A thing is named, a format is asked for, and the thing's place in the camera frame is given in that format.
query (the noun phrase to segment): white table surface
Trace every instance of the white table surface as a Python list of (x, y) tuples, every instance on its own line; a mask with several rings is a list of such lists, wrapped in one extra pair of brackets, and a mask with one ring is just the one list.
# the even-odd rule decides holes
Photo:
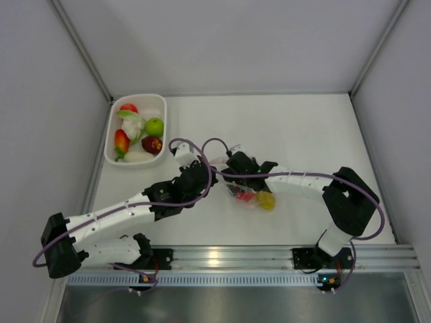
[[(298, 170), (334, 173), (353, 168), (378, 192), (364, 142), (347, 94), (198, 96), (167, 98), (168, 136), (199, 146), (220, 137), (241, 143), (259, 163), (269, 160)], [(223, 155), (219, 143), (207, 146), (209, 159)], [(155, 182), (179, 174), (167, 153), (155, 168), (122, 170), (104, 162), (94, 210), (121, 202)], [(142, 226), (153, 245), (315, 244), (331, 217), (324, 204), (279, 194), (271, 212), (241, 207), (216, 185), (209, 196), (180, 215)], [(375, 213), (365, 235), (379, 225)], [(389, 223), (366, 244), (394, 244)]]

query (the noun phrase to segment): white plastic container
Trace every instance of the white plastic container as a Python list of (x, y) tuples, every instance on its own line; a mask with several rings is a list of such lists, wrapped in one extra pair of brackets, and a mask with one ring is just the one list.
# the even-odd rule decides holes
[[(147, 161), (138, 161), (133, 163), (127, 163), (120, 159), (119, 161), (115, 161), (117, 154), (114, 151), (114, 137), (115, 132), (118, 129), (121, 129), (122, 119), (117, 116), (117, 111), (120, 110), (120, 107), (123, 104), (132, 103), (136, 106), (138, 113), (142, 115), (142, 117), (148, 121), (151, 118), (159, 118), (164, 123), (164, 132), (163, 132), (163, 147), (161, 152), (155, 156), (155, 158)], [(118, 99), (111, 108), (109, 123), (108, 123), (108, 131), (105, 139), (105, 149), (104, 155), (106, 160), (115, 166), (129, 169), (137, 169), (137, 168), (149, 168), (159, 165), (162, 162), (162, 158), (164, 157), (165, 151), (168, 150), (166, 146), (168, 145), (166, 132), (168, 130), (168, 107), (166, 105), (166, 100), (159, 96), (158, 94), (135, 94), (132, 96), (123, 96)], [(144, 151), (141, 146), (141, 140), (139, 140), (133, 146), (130, 146), (129, 151)]]

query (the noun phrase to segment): white wall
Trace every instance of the white wall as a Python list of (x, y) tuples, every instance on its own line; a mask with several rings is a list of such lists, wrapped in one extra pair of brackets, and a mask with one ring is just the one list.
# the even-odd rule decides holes
[(404, 242), (431, 286), (431, 1), (415, 0), (359, 91), (358, 114)]
[(46, 219), (79, 211), (107, 104), (46, 0), (0, 2), (0, 313), (35, 322)]
[(114, 95), (347, 92), (398, 0), (62, 0)]

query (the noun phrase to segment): red apple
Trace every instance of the red apple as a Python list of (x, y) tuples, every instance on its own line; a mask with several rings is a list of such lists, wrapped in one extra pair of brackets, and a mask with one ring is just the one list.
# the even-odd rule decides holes
[(163, 142), (159, 137), (148, 136), (142, 139), (142, 148), (149, 153), (157, 154), (162, 150)]

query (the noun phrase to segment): red strawberry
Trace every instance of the red strawberry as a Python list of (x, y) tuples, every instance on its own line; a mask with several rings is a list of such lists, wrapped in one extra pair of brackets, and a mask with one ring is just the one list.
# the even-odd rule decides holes
[(120, 110), (128, 110), (128, 111), (133, 111), (134, 113), (137, 113), (137, 109), (132, 103), (123, 104)]
[(238, 193), (236, 193), (235, 197), (238, 200), (242, 200), (244, 202), (249, 202), (249, 201), (253, 200), (255, 196), (256, 196), (255, 193), (248, 191), (248, 192), (238, 192)]
[(126, 136), (124, 130), (117, 130), (114, 139), (114, 150), (117, 153), (117, 158), (115, 158), (116, 162), (119, 159), (124, 158), (124, 155), (129, 150), (129, 145), (130, 139)]

